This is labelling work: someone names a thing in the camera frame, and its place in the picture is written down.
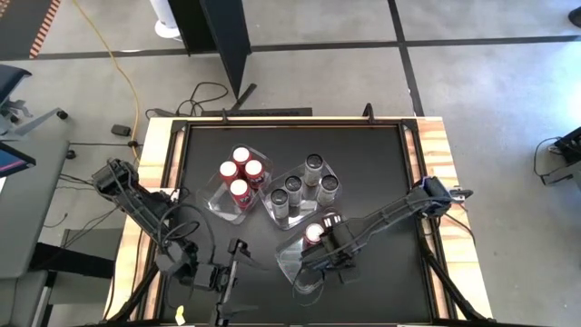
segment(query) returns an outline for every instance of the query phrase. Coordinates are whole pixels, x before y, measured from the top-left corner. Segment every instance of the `monitor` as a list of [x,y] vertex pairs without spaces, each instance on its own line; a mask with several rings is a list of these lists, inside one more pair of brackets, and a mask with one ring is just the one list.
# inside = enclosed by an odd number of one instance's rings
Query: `monitor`
[[0,178],[34,167],[36,160],[12,146],[0,142]]

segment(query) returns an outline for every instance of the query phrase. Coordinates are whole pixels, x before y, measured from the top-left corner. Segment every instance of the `chair wheel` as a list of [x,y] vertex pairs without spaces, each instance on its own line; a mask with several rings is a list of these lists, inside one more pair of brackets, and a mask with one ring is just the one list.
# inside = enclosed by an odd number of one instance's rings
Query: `chair wheel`
[[73,160],[74,158],[76,158],[76,152],[74,150],[66,152],[66,159]]
[[61,118],[62,120],[65,120],[66,118],[68,118],[69,114],[67,114],[64,110],[60,110],[56,112],[56,116]]

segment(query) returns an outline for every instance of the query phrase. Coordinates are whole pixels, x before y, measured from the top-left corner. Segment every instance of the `yellow tag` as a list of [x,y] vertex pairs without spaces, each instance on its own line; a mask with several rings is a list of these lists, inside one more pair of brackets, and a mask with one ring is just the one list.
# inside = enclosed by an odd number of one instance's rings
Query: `yellow tag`
[[178,323],[178,326],[185,324],[185,319],[183,319],[183,305],[180,305],[178,310],[175,311],[175,322]]

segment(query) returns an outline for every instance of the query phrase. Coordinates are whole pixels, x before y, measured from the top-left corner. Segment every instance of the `silver can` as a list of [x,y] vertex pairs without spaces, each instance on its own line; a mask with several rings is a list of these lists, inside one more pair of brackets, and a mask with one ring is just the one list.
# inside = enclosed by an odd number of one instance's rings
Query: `silver can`
[[284,219],[289,216],[289,194],[283,189],[271,193],[272,212],[274,218]]
[[302,200],[302,180],[297,176],[290,176],[284,181],[284,188],[289,194],[289,206],[299,206]]
[[335,194],[339,189],[339,180],[333,175],[326,175],[320,180],[319,190],[317,190],[317,203],[329,205],[335,201]]
[[305,160],[304,181],[307,186],[317,186],[323,171],[323,158],[318,154],[311,154]]

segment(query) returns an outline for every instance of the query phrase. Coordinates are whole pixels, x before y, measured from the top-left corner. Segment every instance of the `yellow cable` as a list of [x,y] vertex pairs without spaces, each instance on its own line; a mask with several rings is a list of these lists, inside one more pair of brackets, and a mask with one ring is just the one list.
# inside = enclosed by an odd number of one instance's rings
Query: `yellow cable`
[[[115,59],[115,56],[113,55],[113,52],[111,51],[111,48],[105,42],[105,40],[103,39],[103,36],[101,35],[101,33],[99,33],[99,30],[94,25],[91,18],[89,18],[89,16],[84,12],[83,8],[79,5],[77,0],[73,0],[73,4],[76,6],[77,9],[79,9],[79,12],[84,17],[84,19],[87,21],[87,23],[89,23],[89,25],[93,28],[93,30],[97,34],[97,36],[99,36],[99,39],[101,40],[101,43],[104,45],[104,47],[107,49],[107,53],[109,53],[109,56],[111,57],[111,60],[113,61],[113,64],[115,65],[115,68],[117,69],[117,71],[119,71],[119,73],[121,73],[123,78],[125,78],[125,81],[127,81],[127,84],[129,85],[129,87],[131,87],[131,91],[133,92],[133,98],[135,99],[135,122],[133,123],[133,131],[131,134],[131,139],[132,139],[132,141],[135,141],[135,136],[137,135],[137,124],[139,123],[139,115],[141,112],[140,105],[139,105],[139,97],[137,96],[137,91],[135,91],[135,87],[133,86],[131,79],[123,71],[121,66],[119,66],[119,63],[117,63],[117,59]],[[137,156],[137,150],[135,150],[134,147],[132,147],[132,150],[133,150],[133,156],[135,157],[135,160],[137,160],[137,162],[139,163],[139,158]]]

